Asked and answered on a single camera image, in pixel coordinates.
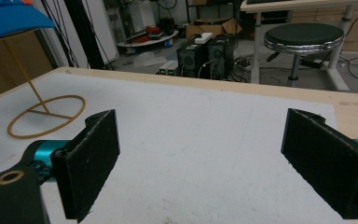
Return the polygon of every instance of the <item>floor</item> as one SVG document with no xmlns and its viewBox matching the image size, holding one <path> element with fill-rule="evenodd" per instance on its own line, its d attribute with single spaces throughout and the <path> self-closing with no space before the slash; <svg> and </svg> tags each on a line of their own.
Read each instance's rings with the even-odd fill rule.
<svg viewBox="0 0 358 224">
<path fill-rule="evenodd" d="M 185 40 L 183 38 L 175 38 L 171 48 L 165 48 L 164 44 L 156 44 L 153 46 L 142 47 L 137 49 L 135 54 L 127 55 L 125 49 L 120 50 L 120 57 L 112 64 L 116 71 L 156 74 L 164 61 L 176 60 L 176 49 L 179 48 Z M 253 53 L 254 42 L 250 40 L 239 40 L 238 46 L 234 50 L 234 57 L 243 59 L 241 61 L 249 62 Z M 260 84 L 273 86 L 286 86 L 287 78 L 290 76 L 292 67 L 293 55 L 281 54 L 270 63 L 266 62 L 273 52 L 264 46 L 260 48 Z M 139 59 L 148 54 L 154 55 L 148 66 L 140 66 Z M 338 72 L 350 88 L 351 92 L 358 93 L 358 52 L 342 52 L 339 59 Z M 298 88 L 336 91 L 336 88 L 330 78 L 326 75 L 323 69 L 309 68 L 306 66 L 299 66 L 298 71 L 299 80 L 297 82 Z M 250 72 L 247 68 L 240 69 L 234 67 L 234 73 L 227 79 L 227 81 L 241 81 L 248 82 L 250 80 Z"/>
</svg>

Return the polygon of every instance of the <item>stool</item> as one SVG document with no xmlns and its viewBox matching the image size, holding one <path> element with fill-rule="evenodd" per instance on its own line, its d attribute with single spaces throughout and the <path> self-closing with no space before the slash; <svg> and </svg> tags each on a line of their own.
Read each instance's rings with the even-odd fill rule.
<svg viewBox="0 0 358 224">
<path fill-rule="evenodd" d="M 288 87 L 296 87 L 300 56 L 329 51 L 344 40 L 344 32 L 332 25 L 320 23 L 290 23 L 270 29 L 264 36 L 264 45 L 276 52 L 293 53 L 292 72 Z"/>
</svg>

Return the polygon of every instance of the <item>black stool seat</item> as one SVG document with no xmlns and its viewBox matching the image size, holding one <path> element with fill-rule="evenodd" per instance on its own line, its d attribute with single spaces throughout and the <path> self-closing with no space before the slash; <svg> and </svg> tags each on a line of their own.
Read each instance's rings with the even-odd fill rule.
<svg viewBox="0 0 358 224">
<path fill-rule="evenodd" d="M 321 23 L 291 23 L 266 32 L 267 48 L 278 52 L 316 53 L 341 44 L 344 32 L 332 25 Z"/>
</svg>

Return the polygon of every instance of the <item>power strip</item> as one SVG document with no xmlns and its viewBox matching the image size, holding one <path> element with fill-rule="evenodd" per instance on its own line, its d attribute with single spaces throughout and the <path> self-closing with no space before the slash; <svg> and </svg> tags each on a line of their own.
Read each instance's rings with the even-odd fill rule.
<svg viewBox="0 0 358 224">
<path fill-rule="evenodd" d="M 194 40 L 194 43 L 196 44 L 205 44 L 206 42 L 208 42 L 208 40 L 210 40 L 212 38 L 213 33 L 203 33 L 202 37 L 196 38 Z"/>
</svg>

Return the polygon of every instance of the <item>white table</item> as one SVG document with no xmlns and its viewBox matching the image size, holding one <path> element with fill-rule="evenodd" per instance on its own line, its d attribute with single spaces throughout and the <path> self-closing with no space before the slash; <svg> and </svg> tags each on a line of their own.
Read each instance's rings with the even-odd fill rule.
<svg viewBox="0 0 358 224">
<path fill-rule="evenodd" d="M 34 84 L 44 97 L 82 95 L 86 109 L 55 133 L 19 140 L 6 126 L 36 99 L 27 85 L 0 95 L 0 171 L 34 140 L 72 139 L 84 118 L 117 110 L 121 155 L 82 223 L 353 223 L 313 191 L 280 147 L 287 107 L 321 114 L 358 138 L 358 94 L 76 68 Z M 44 123 L 30 119 L 24 128 Z M 75 223 L 65 220 L 55 183 L 42 193 L 52 224 Z"/>
<path fill-rule="evenodd" d="M 347 33 L 348 28 L 351 24 L 351 16 L 353 14 L 353 5 L 358 4 L 358 0 L 293 0 L 293 1 L 282 1 L 274 3 L 263 3 L 263 4 L 251 4 L 247 5 L 246 0 L 241 4 L 241 11 L 247 13 L 256 13 L 255 23 L 255 50 L 254 50 L 254 63 L 251 72 L 251 82 L 259 83 L 259 45 L 262 41 L 261 36 L 261 13 L 268 11 L 279 11 L 279 10 L 293 10 L 310 7 L 334 7 L 334 6 L 347 6 L 345 16 L 341 20 L 339 27 Z M 338 62 L 339 54 L 342 50 L 343 43 L 334 48 L 330 57 L 329 63 L 324 63 L 324 68 L 328 76 L 334 82 L 338 91 L 349 91 L 347 84 L 340 76 L 336 65 Z"/>
</svg>

